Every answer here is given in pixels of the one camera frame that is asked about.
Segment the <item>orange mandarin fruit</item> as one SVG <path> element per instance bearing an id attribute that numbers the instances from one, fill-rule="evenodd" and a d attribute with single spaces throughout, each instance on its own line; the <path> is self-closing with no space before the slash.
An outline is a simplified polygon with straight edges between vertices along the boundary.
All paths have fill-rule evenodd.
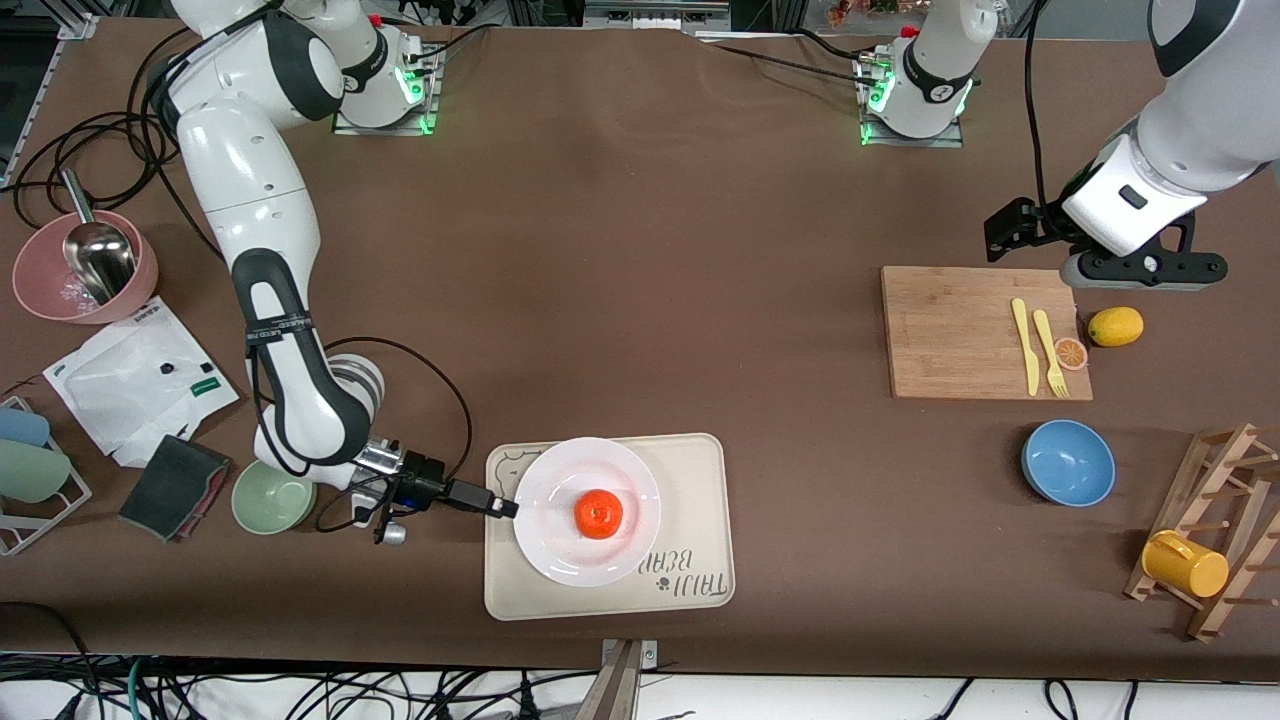
<path id="1" fill-rule="evenodd" d="M 573 505 L 573 524 L 577 532 L 591 541 L 614 537 L 625 519 L 620 497 L 607 489 L 590 489 Z"/>

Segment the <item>white plastic bag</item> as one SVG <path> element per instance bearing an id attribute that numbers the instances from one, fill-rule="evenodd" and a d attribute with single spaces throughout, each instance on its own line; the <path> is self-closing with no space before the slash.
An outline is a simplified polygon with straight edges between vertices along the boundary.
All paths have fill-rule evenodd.
<path id="1" fill-rule="evenodd" d="M 164 363 L 175 370 L 164 375 Z M 202 363 L 214 372 L 201 372 Z M 44 378 L 96 447 L 123 468 L 145 468 L 164 437 L 192 439 L 205 418 L 239 400 L 159 296 L 47 366 Z"/>

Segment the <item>metal table clamp bracket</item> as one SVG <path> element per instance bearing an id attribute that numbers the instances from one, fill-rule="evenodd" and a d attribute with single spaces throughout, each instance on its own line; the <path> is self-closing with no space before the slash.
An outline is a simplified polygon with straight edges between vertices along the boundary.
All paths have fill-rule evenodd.
<path id="1" fill-rule="evenodd" d="M 602 669 L 575 720 L 635 720 L 640 679 L 646 670 L 657 669 L 657 641 L 605 641 Z"/>

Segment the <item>dark grey cloth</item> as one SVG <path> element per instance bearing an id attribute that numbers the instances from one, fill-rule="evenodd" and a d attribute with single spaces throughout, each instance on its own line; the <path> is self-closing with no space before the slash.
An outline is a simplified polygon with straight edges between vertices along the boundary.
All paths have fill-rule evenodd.
<path id="1" fill-rule="evenodd" d="M 125 524 L 168 543 L 202 497 L 210 475 L 232 460 L 202 445 L 166 436 L 116 512 Z"/>

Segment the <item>cream tray with bear print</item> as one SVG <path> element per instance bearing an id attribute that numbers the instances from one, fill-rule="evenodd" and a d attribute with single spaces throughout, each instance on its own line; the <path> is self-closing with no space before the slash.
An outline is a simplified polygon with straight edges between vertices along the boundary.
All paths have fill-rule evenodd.
<path id="1" fill-rule="evenodd" d="M 513 520 L 488 519 L 484 601 L 500 621 L 716 609 L 735 592 L 724 454 L 707 433 L 612 439 L 652 469 L 662 497 L 659 536 L 639 568 L 595 588 L 558 584 L 525 559 Z M 502 445 L 486 460 L 489 489 L 516 502 L 530 464 L 553 442 Z"/>

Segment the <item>wooden cup rack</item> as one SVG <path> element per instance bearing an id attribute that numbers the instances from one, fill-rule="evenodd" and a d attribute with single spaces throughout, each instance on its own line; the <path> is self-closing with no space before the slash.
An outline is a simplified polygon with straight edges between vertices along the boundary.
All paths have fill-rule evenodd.
<path id="1" fill-rule="evenodd" d="M 1212 597 L 1196 598 L 1147 577 L 1140 552 L 1161 530 L 1222 553 L 1231 569 L 1228 584 Z M 1124 593 L 1188 606 L 1192 639 L 1219 638 L 1238 609 L 1280 609 L 1280 424 L 1244 423 L 1194 436 L 1146 542 Z"/>

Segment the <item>yellow plastic knife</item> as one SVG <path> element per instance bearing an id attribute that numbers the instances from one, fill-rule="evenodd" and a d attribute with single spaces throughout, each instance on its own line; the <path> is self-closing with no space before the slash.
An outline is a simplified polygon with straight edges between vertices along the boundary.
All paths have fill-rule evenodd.
<path id="1" fill-rule="evenodd" d="M 1018 338 L 1021 346 L 1021 356 L 1025 369 L 1027 380 L 1027 395 L 1029 397 L 1037 397 L 1041 388 L 1041 369 L 1039 359 L 1030 345 L 1030 327 L 1029 316 L 1025 301 L 1020 297 L 1014 297 L 1010 302 L 1012 318 L 1015 327 L 1018 329 Z"/>

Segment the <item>pink bowl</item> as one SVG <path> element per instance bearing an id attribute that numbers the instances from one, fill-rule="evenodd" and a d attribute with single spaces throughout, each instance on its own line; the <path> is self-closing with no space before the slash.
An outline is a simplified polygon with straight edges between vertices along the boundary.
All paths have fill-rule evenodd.
<path id="1" fill-rule="evenodd" d="M 73 272 L 63 255 L 63 240 L 78 224 L 72 213 L 36 231 L 19 251 L 12 270 L 12 287 L 18 302 L 31 314 L 51 322 L 104 325 L 138 311 L 154 295 L 159 264 L 154 249 L 137 225 L 114 211 L 96 211 L 96 218 L 120 229 L 134 251 L 136 270 L 125 288 L 105 306 L 84 314 L 67 314 L 60 297 L 63 278 Z"/>

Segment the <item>grey metal device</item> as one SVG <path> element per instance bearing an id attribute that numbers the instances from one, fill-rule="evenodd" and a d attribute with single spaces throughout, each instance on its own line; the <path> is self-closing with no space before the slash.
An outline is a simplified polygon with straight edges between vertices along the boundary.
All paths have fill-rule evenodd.
<path id="1" fill-rule="evenodd" d="M 582 0 L 582 27 L 677 29 L 687 35 L 732 29 L 730 0 Z"/>

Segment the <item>light blue cup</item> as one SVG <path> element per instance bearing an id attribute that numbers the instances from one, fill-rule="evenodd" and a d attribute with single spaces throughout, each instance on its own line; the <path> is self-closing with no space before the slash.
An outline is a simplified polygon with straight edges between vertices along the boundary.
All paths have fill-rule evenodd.
<path id="1" fill-rule="evenodd" d="M 0 406 L 0 439 L 45 447 L 50 438 L 50 424 L 45 416 L 20 407 Z"/>

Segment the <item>yellow lemon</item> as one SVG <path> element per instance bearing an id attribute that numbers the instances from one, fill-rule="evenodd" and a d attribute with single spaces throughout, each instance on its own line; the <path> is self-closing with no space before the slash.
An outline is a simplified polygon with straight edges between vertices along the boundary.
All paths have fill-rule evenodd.
<path id="1" fill-rule="evenodd" d="M 1089 341 L 1098 347 L 1114 348 L 1137 342 L 1146 331 L 1146 320 L 1134 307 L 1106 307 L 1087 322 Z"/>

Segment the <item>white round plate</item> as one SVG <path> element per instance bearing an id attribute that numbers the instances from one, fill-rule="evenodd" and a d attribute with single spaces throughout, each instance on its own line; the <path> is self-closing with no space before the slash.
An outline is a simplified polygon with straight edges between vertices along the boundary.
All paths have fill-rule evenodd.
<path id="1" fill-rule="evenodd" d="M 590 489 L 607 489 L 623 505 L 620 532 L 588 539 L 573 524 L 573 505 Z M 612 439 L 576 438 L 543 451 L 522 475 L 515 537 L 525 559 L 567 587 L 608 585 L 636 570 L 659 536 L 663 506 L 652 469 Z"/>

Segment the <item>yellow mug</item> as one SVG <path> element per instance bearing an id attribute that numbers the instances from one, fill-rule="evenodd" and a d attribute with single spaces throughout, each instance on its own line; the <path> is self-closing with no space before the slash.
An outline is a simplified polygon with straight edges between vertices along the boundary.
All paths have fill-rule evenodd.
<path id="1" fill-rule="evenodd" d="M 1217 594 L 1231 571 L 1222 553 L 1175 530 L 1161 530 L 1147 539 L 1140 566 L 1147 577 L 1196 598 Z"/>

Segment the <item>wooden cutting board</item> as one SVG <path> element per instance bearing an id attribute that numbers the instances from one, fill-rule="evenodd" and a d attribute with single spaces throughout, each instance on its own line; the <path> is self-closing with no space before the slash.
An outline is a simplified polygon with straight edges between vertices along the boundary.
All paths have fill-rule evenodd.
<path id="1" fill-rule="evenodd" d="M 1079 340 L 1076 300 L 1053 270 L 883 266 L 892 393 L 897 398 L 1030 401 L 1011 300 L 1025 301 L 1030 345 L 1047 370 L 1033 311 L 1055 340 Z"/>

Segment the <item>metal scoop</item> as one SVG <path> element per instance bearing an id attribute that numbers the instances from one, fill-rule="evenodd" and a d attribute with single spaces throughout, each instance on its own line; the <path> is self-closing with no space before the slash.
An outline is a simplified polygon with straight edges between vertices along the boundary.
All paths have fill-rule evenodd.
<path id="1" fill-rule="evenodd" d="M 120 229 L 96 218 L 93 204 L 70 168 L 63 168 L 60 177 L 78 217 L 78 224 L 63 240 L 64 259 L 95 302 L 105 306 L 134 274 L 132 245 Z"/>

